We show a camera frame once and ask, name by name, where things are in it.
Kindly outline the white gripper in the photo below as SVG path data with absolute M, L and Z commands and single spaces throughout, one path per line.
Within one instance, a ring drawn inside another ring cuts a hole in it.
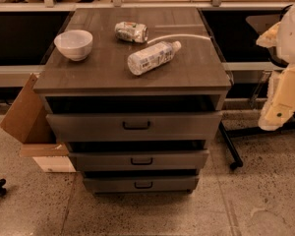
M 259 127 L 274 131 L 282 127 L 295 112 L 295 64 L 281 73 L 274 71 L 268 81 L 267 101 L 261 111 Z

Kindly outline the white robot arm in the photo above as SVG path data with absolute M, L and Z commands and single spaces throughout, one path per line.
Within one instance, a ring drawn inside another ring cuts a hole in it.
M 295 3 L 281 21 L 265 31 L 256 41 L 261 47 L 274 47 L 276 56 L 288 66 L 273 72 L 267 87 L 267 101 L 258 122 L 265 131 L 282 127 L 295 112 Z

